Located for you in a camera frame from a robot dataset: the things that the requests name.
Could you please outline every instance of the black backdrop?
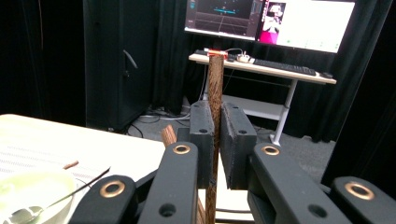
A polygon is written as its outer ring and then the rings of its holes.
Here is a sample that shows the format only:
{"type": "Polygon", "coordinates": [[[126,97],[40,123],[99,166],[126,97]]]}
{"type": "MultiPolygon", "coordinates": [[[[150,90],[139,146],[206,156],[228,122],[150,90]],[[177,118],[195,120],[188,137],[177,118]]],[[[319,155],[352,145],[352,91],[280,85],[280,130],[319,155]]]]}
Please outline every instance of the black backdrop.
{"type": "MultiPolygon", "coordinates": [[[[252,57],[275,62],[304,65],[317,71],[331,72],[336,85],[320,86],[299,82],[284,133],[314,141],[336,140],[354,99],[375,43],[389,11],[391,0],[356,1],[346,35],[337,54],[300,49],[267,47],[243,41],[221,40],[222,49],[242,48],[252,57]]],[[[159,0],[157,66],[153,83],[153,104],[178,114],[183,95],[190,103],[198,99],[204,67],[188,61],[196,49],[211,48],[219,40],[183,32],[187,1],[159,0]]],[[[286,82],[280,78],[266,80],[286,82]]],[[[286,89],[232,79],[226,93],[255,100],[283,102],[286,89]]],[[[270,120],[259,119],[264,127],[275,128],[270,120]]]]}

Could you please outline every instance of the white desk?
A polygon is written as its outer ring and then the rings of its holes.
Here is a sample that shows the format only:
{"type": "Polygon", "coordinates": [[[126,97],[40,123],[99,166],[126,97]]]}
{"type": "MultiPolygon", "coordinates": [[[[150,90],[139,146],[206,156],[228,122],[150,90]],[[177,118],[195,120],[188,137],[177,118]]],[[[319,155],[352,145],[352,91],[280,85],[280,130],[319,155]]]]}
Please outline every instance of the white desk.
{"type": "MultiPolygon", "coordinates": [[[[209,57],[207,57],[205,55],[192,54],[192,55],[190,55],[189,60],[195,61],[197,63],[209,64],[209,57]]],[[[266,118],[266,119],[278,120],[276,132],[275,132],[275,134],[271,135],[271,141],[272,141],[272,143],[279,145],[279,146],[280,146],[279,138],[283,132],[283,127],[285,126],[286,118],[288,117],[288,114],[289,114],[290,104],[291,104],[291,100],[293,98],[294,91],[297,86],[297,82],[300,80],[300,81],[305,81],[305,82],[313,82],[313,83],[317,83],[317,84],[335,84],[336,83],[335,79],[321,77],[319,75],[319,73],[317,73],[317,75],[315,77],[307,76],[307,75],[288,72],[288,71],[279,70],[279,69],[275,69],[275,68],[258,66],[258,65],[251,64],[251,63],[240,63],[237,61],[230,63],[228,61],[224,61],[224,67],[230,68],[230,69],[235,69],[235,70],[246,71],[246,72],[250,72],[250,73],[257,73],[257,74],[266,75],[266,76],[283,77],[283,78],[291,79],[289,93],[288,93],[286,102],[283,105],[275,105],[275,104],[270,104],[270,103],[265,103],[265,102],[260,102],[260,101],[242,99],[239,97],[228,96],[228,95],[222,96],[223,101],[230,102],[230,103],[233,103],[235,105],[242,107],[247,115],[260,117],[260,118],[266,118]]]]}
{"type": "MultiPolygon", "coordinates": [[[[61,168],[77,160],[78,166],[70,170],[86,180],[111,166],[107,175],[127,175],[137,181],[158,168],[163,152],[163,142],[17,115],[0,116],[0,177],[7,172],[29,169],[29,165],[61,168]],[[29,161],[25,159],[26,153],[32,157],[29,161]]],[[[205,205],[205,191],[199,190],[199,195],[205,205]]],[[[226,189],[221,166],[217,206],[248,210],[247,193],[226,189]]],[[[217,213],[216,217],[252,220],[250,214],[217,213]]]]}

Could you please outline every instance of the monitor screen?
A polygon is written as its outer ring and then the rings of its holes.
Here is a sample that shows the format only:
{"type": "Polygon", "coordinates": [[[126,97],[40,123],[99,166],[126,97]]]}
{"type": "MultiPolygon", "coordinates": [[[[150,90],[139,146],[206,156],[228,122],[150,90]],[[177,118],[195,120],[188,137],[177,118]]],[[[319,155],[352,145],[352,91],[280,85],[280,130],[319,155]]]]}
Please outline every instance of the monitor screen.
{"type": "Polygon", "coordinates": [[[188,0],[185,31],[336,53],[355,3],[188,0]]]}

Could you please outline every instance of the bowl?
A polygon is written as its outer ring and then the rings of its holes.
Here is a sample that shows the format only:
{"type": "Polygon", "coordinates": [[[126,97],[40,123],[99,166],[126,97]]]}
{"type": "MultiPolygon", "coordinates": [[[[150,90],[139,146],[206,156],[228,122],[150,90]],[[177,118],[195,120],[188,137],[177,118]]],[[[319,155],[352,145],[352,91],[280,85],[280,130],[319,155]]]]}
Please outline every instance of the bowl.
{"type": "Polygon", "coordinates": [[[31,169],[0,179],[0,222],[15,211],[29,206],[45,210],[35,223],[64,223],[73,197],[50,206],[76,190],[74,176],[63,169],[31,169]]]}

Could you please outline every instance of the desk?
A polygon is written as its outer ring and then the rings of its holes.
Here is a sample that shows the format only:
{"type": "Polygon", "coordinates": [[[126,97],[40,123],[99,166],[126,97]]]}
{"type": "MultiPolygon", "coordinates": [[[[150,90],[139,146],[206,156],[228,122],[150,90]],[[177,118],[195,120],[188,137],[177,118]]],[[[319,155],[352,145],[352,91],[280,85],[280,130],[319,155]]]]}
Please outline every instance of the desk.
{"type": "MultiPolygon", "coordinates": [[[[207,57],[205,55],[192,54],[192,55],[190,55],[189,60],[195,61],[195,62],[201,63],[201,64],[209,64],[209,57],[207,57]]],[[[285,104],[283,104],[283,105],[275,105],[275,104],[270,104],[270,103],[265,103],[265,102],[260,102],[260,101],[242,99],[239,97],[228,96],[228,95],[222,96],[223,101],[227,101],[227,102],[230,102],[230,103],[233,103],[235,105],[242,107],[247,115],[260,117],[260,118],[266,118],[266,119],[278,120],[276,132],[275,132],[275,134],[271,135],[271,141],[273,144],[276,144],[279,146],[280,146],[279,138],[283,132],[283,127],[285,126],[286,118],[288,117],[288,114],[289,114],[290,104],[291,104],[291,100],[293,98],[294,91],[297,86],[297,82],[305,81],[305,82],[312,82],[312,83],[317,83],[317,84],[335,84],[336,83],[335,79],[321,77],[318,72],[317,72],[317,75],[314,77],[314,76],[302,75],[302,74],[288,72],[288,71],[279,70],[279,69],[270,68],[270,67],[258,66],[258,65],[251,64],[251,63],[240,63],[237,61],[235,61],[233,63],[224,61],[224,67],[230,68],[230,69],[235,69],[235,70],[246,71],[246,72],[250,72],[250,73],[257,73],[257,74],[266,75],[266,76],[283,77],[283,78],[288,78],[291,80],[288,96],[286,98],[285,104]]],[[[206,95],[207,95],[207,83],[205,86],[204,100],[206,99],[206,95]]]]}
{"type": "MultiPolygon", "coordinates": [[[[78,160],[78,166],[70,170],[86,180],[93,179],[111,166],[108,175],[127,175],[137,181],[158,168],[163,152],[163,142],[17,115],[0,116],[0,177],[7,172],[28,169],[32,163],[60,168],[78,160]],[[1,154],[5,150],[9,152],[6,154],[22,150],[23,155],[28,152],[40,160],[8,158],[1,154]]],[[[244,190],[227,190],[221,166],[219,171],[223,176],[219,178],[219,207],[248,210],[247,193],[244,190]]],[[[199,195],[203,201],[205,191],[200,189],[199,195]]],[[[252,219],[251,214],[241,217],[217,213],[216,217],[252,219]]]]}

